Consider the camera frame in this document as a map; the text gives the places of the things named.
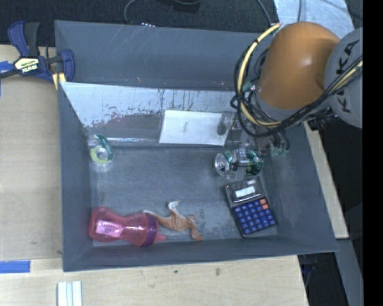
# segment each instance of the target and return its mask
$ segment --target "white paper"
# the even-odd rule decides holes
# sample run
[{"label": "white paper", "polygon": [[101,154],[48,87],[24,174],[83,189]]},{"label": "white paper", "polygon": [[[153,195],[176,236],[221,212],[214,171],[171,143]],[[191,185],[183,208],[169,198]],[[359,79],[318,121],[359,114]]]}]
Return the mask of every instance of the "white paper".
[{"label": "white paper", "polygon": [[[274,3],[280,22],[297,21],[299,0],[274,0]],[[345,0],[302,0],[301,21],[322,25],[340,39],[354,30]]]},{"label": "white paper", "polygon": [[221,113],[165,111],[159,143],[224,146],[229,131],[217,134]]}]

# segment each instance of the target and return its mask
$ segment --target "blue calculator button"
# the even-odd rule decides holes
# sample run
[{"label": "blue calculator button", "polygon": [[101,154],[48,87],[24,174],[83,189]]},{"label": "blue calculator button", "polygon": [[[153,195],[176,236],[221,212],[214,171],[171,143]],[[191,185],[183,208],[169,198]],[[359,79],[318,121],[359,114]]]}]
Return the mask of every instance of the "blue calculator button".
[{"label": "blue calculator button", "polygon": [[262,221],[262,224],[264,225],[264,227],[268,227],[269,226],[269,222],[268,222],[266,217],[262,217],[261,221]]}]

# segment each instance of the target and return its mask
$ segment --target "wooden table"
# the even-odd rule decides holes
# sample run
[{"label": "wooden table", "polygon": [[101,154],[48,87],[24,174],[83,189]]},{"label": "wooden table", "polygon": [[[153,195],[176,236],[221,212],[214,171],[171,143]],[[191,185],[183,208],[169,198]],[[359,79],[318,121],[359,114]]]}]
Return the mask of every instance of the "wooden table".
[{"label": "wooden table", "polygon": [[[16,58],[0,45],[0,61]],[[307,134],[335,236],[348,238],[319,134]],[[84,305],[308,305],[296,256],[68,273],[61,258],[33,259],[30,273],[0,275],[0,305],[55,305],[57,283],[79,280]]]}]

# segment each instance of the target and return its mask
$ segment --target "metal object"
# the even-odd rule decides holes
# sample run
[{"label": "metal object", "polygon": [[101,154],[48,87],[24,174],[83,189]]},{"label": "metal object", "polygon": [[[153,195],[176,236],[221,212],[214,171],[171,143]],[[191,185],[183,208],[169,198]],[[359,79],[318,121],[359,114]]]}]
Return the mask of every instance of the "metal object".
[{"label": "metal object", "polygon": [[260,152],[241,147],[237,150],[225,150],[214,159],[217,173],[228,179],[254,177],[260,173],[264,162]]}]

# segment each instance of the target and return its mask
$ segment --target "purple lid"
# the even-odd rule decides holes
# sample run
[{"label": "purple lid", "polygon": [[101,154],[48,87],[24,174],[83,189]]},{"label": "purple lid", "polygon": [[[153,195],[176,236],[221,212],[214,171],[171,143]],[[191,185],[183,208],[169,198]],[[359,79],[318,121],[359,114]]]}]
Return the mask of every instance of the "purple lid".
[{"label": "purple lid", "polygon": [[142,247],[148,247],[151,244],[154,243],[154,239],[156,238],[156,234],[158,232],[158,221],[151,216],[149,213],[145,213],[147,216],[147,228],[146,228],[146,239],[145,242],[143,243]]}]

